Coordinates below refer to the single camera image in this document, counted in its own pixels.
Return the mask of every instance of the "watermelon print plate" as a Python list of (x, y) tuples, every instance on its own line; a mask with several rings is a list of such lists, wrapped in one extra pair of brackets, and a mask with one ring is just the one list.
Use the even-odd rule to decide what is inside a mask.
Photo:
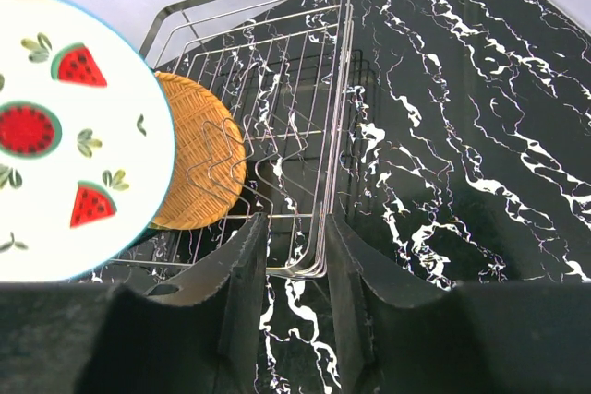
[(0, 281), (66, 281), (142, 234), (175, 165), (151, 70), (66, 0), (0, 0)]

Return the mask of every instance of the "countertop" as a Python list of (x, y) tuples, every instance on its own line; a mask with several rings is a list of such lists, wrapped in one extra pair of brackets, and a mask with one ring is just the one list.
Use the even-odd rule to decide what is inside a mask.
[[(352, 3), (335, 212), (444, 290), (590, 281), (588, 36), (545, 0)], [(340, 391), (326, 278), (268, 278), (256, 387)]]

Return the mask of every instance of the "wicker plate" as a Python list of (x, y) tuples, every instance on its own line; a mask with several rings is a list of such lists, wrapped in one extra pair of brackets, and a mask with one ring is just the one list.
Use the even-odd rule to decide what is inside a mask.
[(236, 203), (246, 179), (240, 129), (199, 83), (169, 73), (156, 77), (173, 110), (176, 161), (170, 190), (153, 222), (176, 230), (211, 225)]

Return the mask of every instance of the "black marble surface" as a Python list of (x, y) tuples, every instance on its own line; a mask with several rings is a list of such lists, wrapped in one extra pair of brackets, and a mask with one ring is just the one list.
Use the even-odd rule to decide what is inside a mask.
[[(326, 1), (287, 2), (255, 21)], [(545, 0), (352, 2), (335, 211), (442, 289), (588, 282), (588, 36)], [(217, 229), (210, 249), (233, 231)], [(196, 238), (185, 234), (179, 254), (196, 256)], [(268, 278), (257, 392), (340, 392), (329, 300), (326, 279)]]

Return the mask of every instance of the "metal dish rack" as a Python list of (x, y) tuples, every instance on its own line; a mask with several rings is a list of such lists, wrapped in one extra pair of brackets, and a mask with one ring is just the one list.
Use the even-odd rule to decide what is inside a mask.
[[(188, 234), (194, 248), (190, 260), (181, 257), (178, 236), (172, 248), (164, 251), (161, 246), (161, 254), (154, 241), (150, 260), (134, 256), (111, 262), (175, 273), (175, 268), (194, 263), (204, 248), (211, 251), (221, 246), (252, 214), (264, 211), (270, 224), (268, 273), (321, 277), (326, 272), (324, 219), (333, 209), (344, 131), (353, 39), (351, 1), (295, 0), (301, 2), (301, 11), (282, 14), (281, 3), (288, 0), (270, 0), (189, 20), (191, 8), (214, 1), (186, 0), (163, 9), (140, 54), (157, 54), (151, 63), (154, 69), (196, 80), (230, 110), (241, 126), (247, 150), (242, 194), (222, 220)], [(271, 6), (263, 20), (251, 19), (205, 37), (197, 33), (199, 24)], [(174, 15), (184, 23), (163, 31), (165, 21)], [(174, 45), (175, 58), (164, 63), (163, 55), (170, 53), (175, 35), (187, 30), (192, 33), (190, 39)], [(224, 128), (216, 129), (225, 134)], [(235, 165), (228, 166), (231, 172)]]

